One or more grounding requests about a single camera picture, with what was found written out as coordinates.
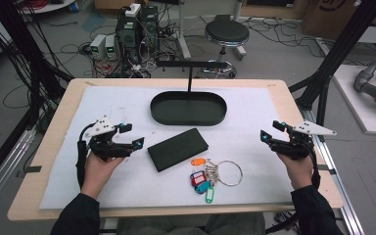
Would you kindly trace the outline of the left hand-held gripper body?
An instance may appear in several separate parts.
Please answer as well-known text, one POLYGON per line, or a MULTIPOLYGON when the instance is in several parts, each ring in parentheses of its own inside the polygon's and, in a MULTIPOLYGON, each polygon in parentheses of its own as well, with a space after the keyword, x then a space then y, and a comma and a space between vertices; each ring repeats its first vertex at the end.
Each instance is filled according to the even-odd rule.
POLYGON ((125 149, 123 143, 116 143, 113 137, 119 133, 118 124, 112 124, 107 116, 102 116, 91 123, 84 131, 84 136, 89 138, 89 148, 103 161, 107 158, 125 158, 132 152, 125 149))

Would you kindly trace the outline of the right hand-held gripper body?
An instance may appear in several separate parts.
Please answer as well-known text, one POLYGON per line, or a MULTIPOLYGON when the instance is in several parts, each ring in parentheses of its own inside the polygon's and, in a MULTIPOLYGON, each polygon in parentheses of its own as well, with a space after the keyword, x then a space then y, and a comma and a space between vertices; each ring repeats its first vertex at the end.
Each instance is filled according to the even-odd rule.
POLYGON ((271 151, 288 156, 292 160, 299 160, 314 155, 312 135, 336 135, 337 132, 308 120, 292 126, 288 134, 289 140, 278 140, 272 137, 268 145, 271 151))

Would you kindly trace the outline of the person's right hand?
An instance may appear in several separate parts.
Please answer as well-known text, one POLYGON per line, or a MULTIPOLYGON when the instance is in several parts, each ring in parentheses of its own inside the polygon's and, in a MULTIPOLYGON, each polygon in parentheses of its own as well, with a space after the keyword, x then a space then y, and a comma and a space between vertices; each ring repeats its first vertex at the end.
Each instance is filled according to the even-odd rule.
POLYGON ((288 176, 291 180, 291 185, 295 190, 312 184, 311 177, 313 164, 310 157, 292 160, 288 156, 278 154, 278 158, 285 165, 288 176))

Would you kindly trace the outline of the person's left hand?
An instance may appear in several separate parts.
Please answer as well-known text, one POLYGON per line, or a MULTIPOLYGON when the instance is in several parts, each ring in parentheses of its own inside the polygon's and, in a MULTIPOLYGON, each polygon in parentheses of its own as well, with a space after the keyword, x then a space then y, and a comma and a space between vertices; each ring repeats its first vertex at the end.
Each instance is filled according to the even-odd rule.
POLYGON ((80 193, 97 199, 123 158, 109 158, 106 162, 91 152, 85 165, 85 177, 80 193))

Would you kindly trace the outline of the black rectangular wallet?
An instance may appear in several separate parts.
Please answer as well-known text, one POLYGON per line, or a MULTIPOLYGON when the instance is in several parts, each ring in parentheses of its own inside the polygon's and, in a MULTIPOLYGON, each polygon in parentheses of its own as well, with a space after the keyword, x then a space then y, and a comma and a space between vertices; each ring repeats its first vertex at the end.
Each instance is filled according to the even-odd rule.
POLYGON ((157 172, 164 171, 208 149, 197 128, 191 128, 148 148, 157 172))

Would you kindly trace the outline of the white table mat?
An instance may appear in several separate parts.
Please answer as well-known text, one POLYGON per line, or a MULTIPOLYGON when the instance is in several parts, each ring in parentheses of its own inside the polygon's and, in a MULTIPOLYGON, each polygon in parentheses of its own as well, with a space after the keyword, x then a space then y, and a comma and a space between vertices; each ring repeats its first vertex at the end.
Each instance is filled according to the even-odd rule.
MULTIPOLYGON (((150 103, 159 92, 154 87, 86 88, 53 164, 40 207, 62 209, 77 195, 76 142, 82 129, 101 117, 108 117, 114 124, 133 125, 131 131, 116 135, 115 141, 145 140, 145 148, 132 153, 116 168, 99 196, 102 207, 204 206, 204 196, 191 185, 190 175, 195 167, 190 162, 157 171, 148 154, 147 148, 185 130, 182 126, 162 125, 153 120, 150 103)), ((285 136, 272 126, 278 115, 268 90, 219 87, 215 92, 227 104, 226 116, 217 125, 199 129, 209 145, 203 157, 219 165, 221 179, 214 187, 214 203, 290 204, 292 187, 285 166, 259 139, 263 130, 276 139, 285 136)))

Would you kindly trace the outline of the black oval tray key stand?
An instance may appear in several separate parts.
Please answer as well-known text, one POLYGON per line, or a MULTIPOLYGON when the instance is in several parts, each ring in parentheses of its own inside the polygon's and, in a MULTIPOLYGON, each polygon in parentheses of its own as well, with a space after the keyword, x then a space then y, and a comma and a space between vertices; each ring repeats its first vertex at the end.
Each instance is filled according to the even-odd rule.
POLYGON ((227 112, 225 100, 211 92, 192 90, 193 68, 225 69, 222 62, 156 61, 158 67, 188 68, 186 91, 166 91, 156 95, 151 103, 152 118, 165 125, 212 126, 221 123, 227 112))

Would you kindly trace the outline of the wooden table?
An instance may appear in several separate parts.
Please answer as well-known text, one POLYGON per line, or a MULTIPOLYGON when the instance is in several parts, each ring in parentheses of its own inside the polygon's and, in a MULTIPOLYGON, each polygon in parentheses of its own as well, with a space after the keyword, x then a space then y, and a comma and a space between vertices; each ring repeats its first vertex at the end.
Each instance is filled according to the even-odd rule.
MULTIPOLYGON (((90 86, 113 87, 154 87, 159 94, 165 91, 185 91, 188 81, 184 78, 77 78, 73 80, 62 98, 43 140, 32 161, 35 168, 33 173, 24 177, 23 183, 14 199, 8 217, 11 220, 45 220, 58 218, 62 209, 44 210, 40 207, 50 173, 64 143, 71 121, 79 107, 83 93, 90 86)), ((247 87, 265 88, 268 90, 277 112, 278 121, 290 125, 299 124, 303 117, 293 99, 286 83, 280 79, 196 79, 192 82, 192 90, 216 93, 216 89, 247 87)), ((103 217, 133 217, 155 215, 187 215, 234 212, 275 212, 290 211, 292 201, 288 205, 259 204, 259 205, 217 205, 205 203, 204 206, 184 207, 155 207, 155 208, 104 208, 101 205, 100 214, 103 217)))

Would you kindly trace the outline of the white floor board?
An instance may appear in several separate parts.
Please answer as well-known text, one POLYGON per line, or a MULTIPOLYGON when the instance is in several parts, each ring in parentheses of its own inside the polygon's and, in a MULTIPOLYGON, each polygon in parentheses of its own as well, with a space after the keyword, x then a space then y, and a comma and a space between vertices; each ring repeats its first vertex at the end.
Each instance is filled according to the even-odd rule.
POLYGON ((376 102, 353 88, 355 78, 362 70, 364 67, 361 66, 341 65, 334 74, 334 81, 363 132, 376 134, 376 102))

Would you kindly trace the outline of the black computer tower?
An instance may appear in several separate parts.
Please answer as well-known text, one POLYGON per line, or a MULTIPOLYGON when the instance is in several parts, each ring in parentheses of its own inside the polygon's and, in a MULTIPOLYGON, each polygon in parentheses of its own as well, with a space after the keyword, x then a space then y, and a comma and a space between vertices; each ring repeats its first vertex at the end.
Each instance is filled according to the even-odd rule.
POLYGON ((142 34, 145 47, 155 51, 159 47, 158 42, 158 7, 144 6, 141 12, 142 34))
POLYGON ((116 34, 124 59, 138 65, 140 63, 140 27, 137 19, 120 13, 117 18, 116 34))

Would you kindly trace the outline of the black round stool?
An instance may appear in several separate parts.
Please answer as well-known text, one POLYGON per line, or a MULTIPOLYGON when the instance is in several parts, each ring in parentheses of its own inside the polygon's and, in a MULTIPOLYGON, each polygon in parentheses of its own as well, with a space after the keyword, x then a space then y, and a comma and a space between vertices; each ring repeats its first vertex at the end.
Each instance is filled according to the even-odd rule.
POLYGON ((206 25, 205 37, 208 41, 221 47, 216 61, 226 63, 227 67, 224 69, 208 68, 202 70, 202 72, 213 73, 215 78, 235 78, 237 75, 236 68, 224 60, 226 49, 243 46, 249 40, 249 30, 235 21, 214 20, 206 25))

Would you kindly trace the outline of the white metal table leg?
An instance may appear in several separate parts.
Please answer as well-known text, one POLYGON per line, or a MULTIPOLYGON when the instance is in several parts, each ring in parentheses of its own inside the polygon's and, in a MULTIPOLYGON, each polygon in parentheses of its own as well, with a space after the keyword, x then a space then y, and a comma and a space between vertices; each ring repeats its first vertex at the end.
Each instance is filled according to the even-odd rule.
POLYGON ((178 0, 178 31, 176 32, 176 36, 183 59, 190 60, 191 53, 189 51, 184 35, 184 5, 185 0, 178 0))

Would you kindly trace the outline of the white power adapter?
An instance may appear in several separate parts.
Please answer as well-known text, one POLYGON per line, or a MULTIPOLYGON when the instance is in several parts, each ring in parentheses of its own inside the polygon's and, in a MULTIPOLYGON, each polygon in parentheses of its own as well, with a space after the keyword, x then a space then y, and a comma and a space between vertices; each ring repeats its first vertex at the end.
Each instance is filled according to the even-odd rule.
POLYGON ((141 10, 141 5, 137 3, 132 3, 129 8, 125 11, 127 17, 136 18, 141 10))

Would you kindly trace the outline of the aluminium rail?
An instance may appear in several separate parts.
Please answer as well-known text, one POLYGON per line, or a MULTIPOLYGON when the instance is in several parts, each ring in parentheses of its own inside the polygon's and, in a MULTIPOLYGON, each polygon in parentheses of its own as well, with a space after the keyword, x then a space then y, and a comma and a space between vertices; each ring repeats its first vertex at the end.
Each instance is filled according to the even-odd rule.
POLYGON ((28 151, 35 136, 35 129, 25 130, 17 139, 9 153, 5 155, 3 163, 0 164, 0 191, 4 188, 11 174, 15 171, 21 159, 28 151))
POLYGON ((346 234, 365 235, 324 136, 315 134, 313 141, 316 155, 319 157, 320 174, 325 176, 325 179, 321 180, 319 190, 337 212, 338 221, 345 227, 346 234))

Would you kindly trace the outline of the black metal frame post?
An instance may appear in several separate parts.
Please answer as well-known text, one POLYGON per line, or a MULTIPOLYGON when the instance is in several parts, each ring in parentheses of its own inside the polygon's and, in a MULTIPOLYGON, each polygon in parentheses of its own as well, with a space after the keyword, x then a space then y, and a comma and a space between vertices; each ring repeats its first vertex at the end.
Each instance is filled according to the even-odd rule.
POLYGON ((335 40, 335 44, 316 72, 303 81, 289 87, 291 93, 302 88, 305 89, 302 96, 296 100, 296 103, 306 111, 309 111, 313 102, 318 100, 317 124, 324 125, 329 83, 334 73, 375 17, 376 0, 361 0, 360 5, 356 8, 354 14, 335 40))

